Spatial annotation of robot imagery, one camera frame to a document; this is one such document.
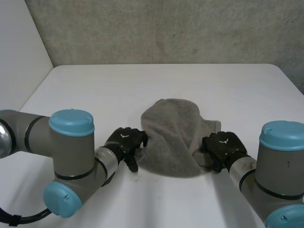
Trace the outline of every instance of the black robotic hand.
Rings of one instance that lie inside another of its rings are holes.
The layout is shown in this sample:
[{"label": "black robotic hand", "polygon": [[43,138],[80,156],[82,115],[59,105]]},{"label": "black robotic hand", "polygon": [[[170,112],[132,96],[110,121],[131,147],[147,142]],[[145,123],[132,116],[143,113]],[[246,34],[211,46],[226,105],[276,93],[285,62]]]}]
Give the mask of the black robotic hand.
[{"label": "black robotic hand", "polygon": [[120,127],[111,134],[104,146],[116,151],[118,160],[124,160],[131,172],[137,172],[138,166],[135,160],[135,151],[142,143],[144,147],[148,143],[148,135],[145,131],[131,129],[130,127]]},{"label": "black robotic hand", "polygon": [[212,133],[202,139],[203,152],[209,153],[213,160],[213,170],[221,172],[231,166],[234,157],[247,156],[247,150],[240,139],[233,132]]}]

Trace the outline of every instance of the silver metal joint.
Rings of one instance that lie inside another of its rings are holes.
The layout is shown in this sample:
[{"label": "silver metal joint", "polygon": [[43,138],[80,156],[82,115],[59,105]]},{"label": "silver metal joint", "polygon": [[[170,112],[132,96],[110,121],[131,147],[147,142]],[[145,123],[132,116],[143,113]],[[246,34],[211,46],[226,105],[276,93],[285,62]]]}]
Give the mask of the silver metal joint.
[{"label": "silver metal joint", "polygon": [[256,160],[252,157],[244,157],[236,160],[229,171],[233,183],[238,187],[243,176],[256,168]]},{"label": "silver metal joint", "polygon": [[11,151],[11,137],[6,127],[0,123],[0,158],[9,156]]},{"label": "silver metal joint", "polygon": [[95,150],[95,157],[104,164],[108,173],[108,178],[111,177],[118,167],[116,155],[108,148],[99,147]]}]

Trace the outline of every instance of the gray concrete wall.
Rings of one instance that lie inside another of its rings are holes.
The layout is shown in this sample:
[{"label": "gray concrete wall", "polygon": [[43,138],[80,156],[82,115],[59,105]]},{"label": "gray concrete wall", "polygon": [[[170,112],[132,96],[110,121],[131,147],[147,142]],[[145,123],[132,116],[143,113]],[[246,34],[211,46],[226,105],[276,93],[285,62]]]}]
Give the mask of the gray concrete wall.
[{"label": "gray concrete wall", "polygon": [[54,66],[270,63],[304,92],[304,0],[26,0]]}]

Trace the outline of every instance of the white wall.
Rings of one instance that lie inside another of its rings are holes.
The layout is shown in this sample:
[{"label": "white wall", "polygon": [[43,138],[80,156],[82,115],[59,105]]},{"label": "white wall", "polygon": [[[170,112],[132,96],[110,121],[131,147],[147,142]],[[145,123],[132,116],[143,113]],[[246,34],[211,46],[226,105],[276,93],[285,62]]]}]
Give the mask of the white wall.
[{"label": "white wall", "polygon": [[0,0],[0,110],[19,110],[53,69],[24,0]]}]

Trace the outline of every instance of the crumpled towel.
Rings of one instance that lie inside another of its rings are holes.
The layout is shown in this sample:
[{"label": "crumpled towel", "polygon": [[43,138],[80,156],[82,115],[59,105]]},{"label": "crumpled towel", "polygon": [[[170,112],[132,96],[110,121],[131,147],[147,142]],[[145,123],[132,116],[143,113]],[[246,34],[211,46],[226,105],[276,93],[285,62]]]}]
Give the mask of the crumpled towel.
[{"label": "crumpled towel", "polygon": [[136,152],[140,167],[182,178],[204,174],[212,167],[210,156],[200,151],[201,140],[219,132],[221,123],[204,120],[195,103],[159,100],[142,114],[141,122],[149,140],[145,148]]}]

